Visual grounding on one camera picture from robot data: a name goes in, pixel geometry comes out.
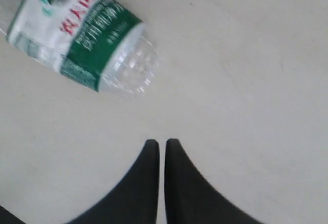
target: gray floor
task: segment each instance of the gray floor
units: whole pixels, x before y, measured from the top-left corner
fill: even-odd
[[[259,220],[326,224],[327,0],[119,1],[149,24],[161,56],[135,101],[79,86],[0,40],[0,204],[27,223],[63,223],[119,181],[146,138],[163,161],[178,137]]]

